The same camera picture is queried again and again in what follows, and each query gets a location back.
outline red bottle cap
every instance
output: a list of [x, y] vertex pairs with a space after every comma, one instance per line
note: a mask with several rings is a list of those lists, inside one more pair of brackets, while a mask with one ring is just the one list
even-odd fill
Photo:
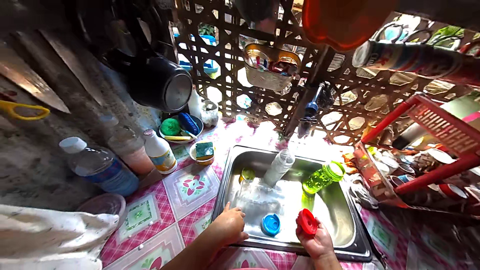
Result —
[[303, 229], [303, 231], [306, 234], [316, 234], [317, 233], [317, 221], [315, 220], [315, 217], [313, 216], [312, 212], [310, 212], [308, 209], [304, 208], [303, 210], [300, 211], [298, 218], [296, 219], [296, 222], [300, 227]]

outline blue bottle cap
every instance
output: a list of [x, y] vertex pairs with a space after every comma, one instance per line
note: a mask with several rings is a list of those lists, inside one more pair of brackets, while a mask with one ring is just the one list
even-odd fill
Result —
[[275, 236], [280, 231], [280, 219], [276, 214], [264, 216], [262, 219], [262, 231], [268, 236]]

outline sink basin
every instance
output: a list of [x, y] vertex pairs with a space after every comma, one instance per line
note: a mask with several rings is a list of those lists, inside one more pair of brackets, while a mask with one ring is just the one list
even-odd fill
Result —
[[[212, 220], [222, 212], [227, 202], [232, 202], [234, 206], [238, 201], [235, 198], [241, 187], [239, 183], [241, 170], [244, 167], [252, 168], [255, 177], [261, 178], [276, 154], [245, 146], [234, 146], [230, 149]], [[343, 181], [332, 183], [314, 196], [303, 192], [301, 181], [321, 167], [322, 161], [296, 157], [292, 168], [275, 187], [276, 190], [280, 190], [275, 207], [260, 203], [249, 204], [248, 208], [242, 209], [246, 214], [244, 231], [250, 238], [241, 245], [306, 255], [295, 235], [297, 228], [295, 219], [300, 210], [307, 208], [327, 227], [339, 259], [370, 261], [372, 259], [370, 245], [348, 195], [347, 183]], [[273, 213], [280, 217], [280, 232], [270, 237], [262, 232], [261, 223], [265, 214]]]

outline blue brush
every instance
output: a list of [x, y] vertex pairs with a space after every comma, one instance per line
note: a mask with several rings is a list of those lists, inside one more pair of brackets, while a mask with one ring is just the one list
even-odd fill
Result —
[[200, 133], [200, 128], [197, 126], [197, 123], [195, 123], [188, 113], [181, 112], [179, 113], [178, 118], [182, 126], [188, 132], [194, 135], [198, 135]]

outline green scrubber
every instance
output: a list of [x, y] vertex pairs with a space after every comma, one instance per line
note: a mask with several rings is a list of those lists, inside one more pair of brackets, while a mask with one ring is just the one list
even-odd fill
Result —
[[165, 136], [176, 136], [180, 133], [180, 123], [178, 120], [173, 118], [165, 119], [160, 126], [160, 131]]
[[197, 151], [197, 160], [211, 159], [214, 154], [212, 142], [198, 143], [195, 145], [195, 150]]

